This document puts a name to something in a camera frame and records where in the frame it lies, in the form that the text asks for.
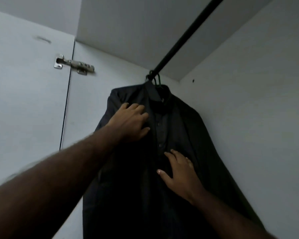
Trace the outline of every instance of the black closet rod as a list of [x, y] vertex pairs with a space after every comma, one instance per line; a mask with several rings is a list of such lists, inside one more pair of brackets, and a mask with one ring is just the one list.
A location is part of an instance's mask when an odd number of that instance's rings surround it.
[[171, 58], [179, 51], [179, 49], [186, 43], [186, 41], [194, 34], [194, 32], [202, 25], [202, 23], [211, 15], [211, 13], [218, 7], [223, 0], [211, 0], [205, 7], [201, 14], [195, 19], [186, 32], [180, 37], [177, 43], [171, 48], [162, 61], [156, 66], [156, 68], [150, 72], [146, 77], [149, 80], [153, 80], [155, 76], [164, 68], [164, 66], [171, 60]]

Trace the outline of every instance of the dark shirt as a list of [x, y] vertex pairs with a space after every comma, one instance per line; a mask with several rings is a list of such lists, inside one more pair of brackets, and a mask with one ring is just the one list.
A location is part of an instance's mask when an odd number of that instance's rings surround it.
[[91, 238], [219, 238], [202, 214], [167, 188], [156, 173], [172, 177], [165, 151], [188, 157], [205, 189], [263, 227], [219, 158], [199, 114], [151, 82], [113, 89], [97, 129], [122, 103], [145, 106], [151, 128], [138, 142], [111, 155], [83, 197], [83, 234]]

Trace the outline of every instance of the cabinet hinge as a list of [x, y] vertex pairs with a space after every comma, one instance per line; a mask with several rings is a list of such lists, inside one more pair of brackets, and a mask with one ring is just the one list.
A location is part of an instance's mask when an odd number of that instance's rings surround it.
[[80, 75], [86, 76], [88, 72], [94, 73], [93, 65], [85, 64], [83, 62], [75, 61], [75, 60], [66, 60], [64, 58], [64, 55], [58, 54], [55, 58], [54, 68], [62, 69], [63, 65], [69, 65], [73, 68], [76, 68], [77, 72]]

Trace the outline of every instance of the right hand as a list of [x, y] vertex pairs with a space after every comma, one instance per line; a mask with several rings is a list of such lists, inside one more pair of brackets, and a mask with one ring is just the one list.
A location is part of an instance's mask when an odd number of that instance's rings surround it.
[[114, 129], [119, 142], [138, 141], [149, 132], [149, 127], [142, 129], [149, 117], [147, 112], [143, 113], [144, 108], [139, 104], [128, 107], [128, 103], [124, 103], [109, 120], [106, 126]]
[[171, 152], [165, 152], [164, 154], [171, 163], [173, 178], [160, 169], [157, 170], [157, 173], [164, 180], [168, 188], [194, 205], [195, 201], [205, 193], [205, 189], [195, 173], [192, 162], [180, 152], [173, 149]]

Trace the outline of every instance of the black jacket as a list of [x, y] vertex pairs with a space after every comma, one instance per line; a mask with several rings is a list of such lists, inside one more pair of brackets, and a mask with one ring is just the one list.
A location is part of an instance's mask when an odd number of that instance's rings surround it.
[[263, 227], [218, 156], [199, 114], [151, 82], [113, 89], [100, 129], [122, 103], [145, 105], [151, 128], [138, 142], [122, 144], [100, 170], [83, 197], [84, 239], [218, 238], [203, 216], [169, 190], [157, 169], [172, 177], [165, 151], [188, 157], [205, 189]]

